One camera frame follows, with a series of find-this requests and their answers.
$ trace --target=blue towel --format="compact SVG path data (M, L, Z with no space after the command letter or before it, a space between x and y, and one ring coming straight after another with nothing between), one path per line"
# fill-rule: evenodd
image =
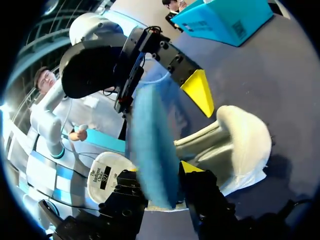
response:
M138 179L145 196L160 208L175 208L180 161L154 85L147 85L137 92L131 133Z

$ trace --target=blue box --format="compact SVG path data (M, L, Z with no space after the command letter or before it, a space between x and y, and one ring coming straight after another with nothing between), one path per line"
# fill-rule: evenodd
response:
M272 16L267 0L197 0L171 20L192 37L238 47Z

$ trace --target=white shirt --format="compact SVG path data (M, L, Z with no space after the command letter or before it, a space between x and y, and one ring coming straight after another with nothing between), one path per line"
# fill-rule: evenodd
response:
M100 92L96 92L91 94L90 97L92 97L91 100L98 100L94 108L86 105L88 102L87 97L81 99L67 98L54 109L53 114L60 118L61 123L64 124L70 104L72 104L64 126L66 133L69 134L74 126L86 124L89 129L95 129L111 137L118 138L124 119L122 114L117 113L114 109L114 100L117 94L113 93L111 96L106 97Z

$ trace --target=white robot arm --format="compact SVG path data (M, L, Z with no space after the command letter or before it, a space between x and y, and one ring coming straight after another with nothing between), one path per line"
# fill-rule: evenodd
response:
M53 114L53 110L64 96L61 80L58 79L30 115L31 126L45 138L52 157L57 159L64 155L64 148L61 144L61 120Z
M71 44L75 45L81 41L94 40L100 34L122 32L118 24L111 22L104 16L88 12L74 20L69 30L69 38ZM53 114L53 110L64 96L61 80L58 79L30 116L32 127L45 138L47 147L54 158L61 158L64 155L64 147L61 144L62 123Z

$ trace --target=person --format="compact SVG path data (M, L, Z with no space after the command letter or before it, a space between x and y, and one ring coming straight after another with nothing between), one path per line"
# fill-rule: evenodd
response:
M171 19L177 14L181 13L188 6L186 2L183 0L162 0L162 4L170 10L168 15L165 16L165 19L168 21L168 23L175 29L183 32L183 30L177 24L174 24Z
M48 67L41 67L34 76L34 87L45 95L56 83L57 79ZM53 111L61 122L64 131L71 141L85 141L88 137L86 130L75 131L74 126L88 125L113 138L118 138L123 127L123 118L114 110L114 93L108 97L94 93L81 99L63 100Z

